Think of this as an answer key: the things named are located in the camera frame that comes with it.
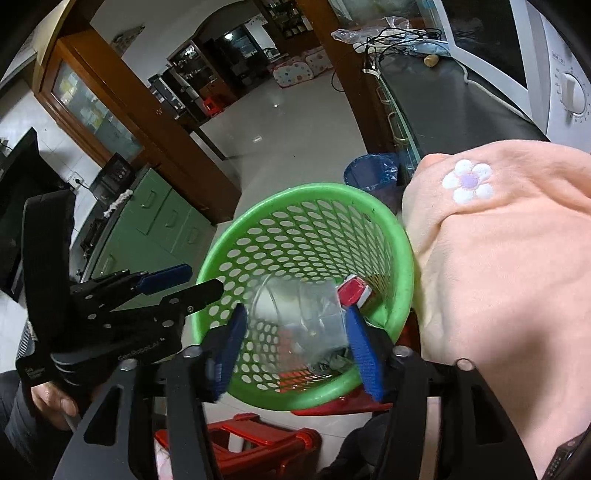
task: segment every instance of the black appliance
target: black appliance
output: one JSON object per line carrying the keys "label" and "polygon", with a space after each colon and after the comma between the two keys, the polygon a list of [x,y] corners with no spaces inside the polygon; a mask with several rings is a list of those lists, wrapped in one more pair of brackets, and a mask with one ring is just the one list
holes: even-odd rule
{"label": "black appliance", "polygon": [[131,186],[134,180],[133,168],[116,153],[101,169],[89,190],[99,202],[108,207]]}
{"label": "black appliance", "polygon": [[39,155],[30,129],[8,156],[0,154],[0,288],[17,300],[22,290],[22,210],[28,198],[69,189]]}
{"label": "black appliance", "polygon": [[154,95],[162,108],[166,110],[176,120],[184,111],[185,106],[181,100],[174,94],[160,75],[154,75],[148,79],[150,83],[150,92]]}

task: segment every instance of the blue gripper pad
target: blue gripper pad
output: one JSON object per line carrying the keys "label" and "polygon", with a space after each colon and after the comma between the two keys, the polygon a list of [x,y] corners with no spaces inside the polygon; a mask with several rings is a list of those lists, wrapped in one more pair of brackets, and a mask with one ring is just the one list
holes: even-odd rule
{"label": "blue gripper pad", "polygon": [[144,295],[152,295],[152,293],[182,285],[191,280],[192,276],[193,269],[183,263],[143,276],[135,289]]}
{"label": "blue gripper pad", "polygon": [[232,316],[226,325],[226,327],[230,329],[227,340],[223,348],[215,357],[216,381],[213,390],[216,394],[216,400],[228,390],[228,385],[232,379],[234,365],[236,365],[236,359],[240,354],[240,348],[246,333],[247,319],[248,315],[246,313],[246,308],[243,304],[239,303],[236,308],[234,308]]}
{"label": "blue gripper pad", "polygon": [[380,402],[385,394],[382,383],[384,365],[370,341],[368,329],[374,327],[366,324],[357,305],[350,306],[346,310],[345,326],[353,358],[359,368],[363,389],[375,401]]}

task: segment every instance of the wooden cabinet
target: wooden cabinet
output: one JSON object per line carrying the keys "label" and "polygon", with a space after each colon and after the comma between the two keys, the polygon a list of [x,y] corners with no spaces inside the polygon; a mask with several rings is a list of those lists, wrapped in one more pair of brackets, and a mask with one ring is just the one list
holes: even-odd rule
{"label": "wooden cabinet", "polygon": [[156,169],[211,222],[233,218],[240,191],[95,30],[57,40],[37,97],[99,165],[117,151]]}

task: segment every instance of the wooden door frame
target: wooden door frame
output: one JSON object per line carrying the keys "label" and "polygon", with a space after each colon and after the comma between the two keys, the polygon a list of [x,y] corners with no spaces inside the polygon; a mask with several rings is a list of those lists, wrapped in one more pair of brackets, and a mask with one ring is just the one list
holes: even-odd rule
{"label": "wooden door frame", "polygon": [[327,0],[296,0],[304,12],[316,37],[326,50],[347,100],[357,120],[359,132],[369,153],[391,151],[387,125],[376,111],[377,94],[375,79],[362,73],[363,55],[356,53],[352,45],[335,40],[330,35],[341,28],[339,20]]}

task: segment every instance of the patterned cushion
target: patterned cushion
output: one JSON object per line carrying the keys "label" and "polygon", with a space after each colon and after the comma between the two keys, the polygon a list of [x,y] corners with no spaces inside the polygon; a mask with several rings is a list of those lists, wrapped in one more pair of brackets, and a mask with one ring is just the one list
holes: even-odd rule
{"label": "patterned cushion", "polygon": [[326,51],[323,47],[307,50],[302,54],[302,56],[306,60],[306,63],[310,66],[310,70],[312,70],[312,73],[315,77],[332,68],[329,56],[326,54]]}
{"label": "patterned cushion", "polygon": [[306,62],[301,61],[299,57],[293,57],[285,63],[277,66],[273,70],[273,77],[282,88],[297,85],[314,78],[314,73]]}

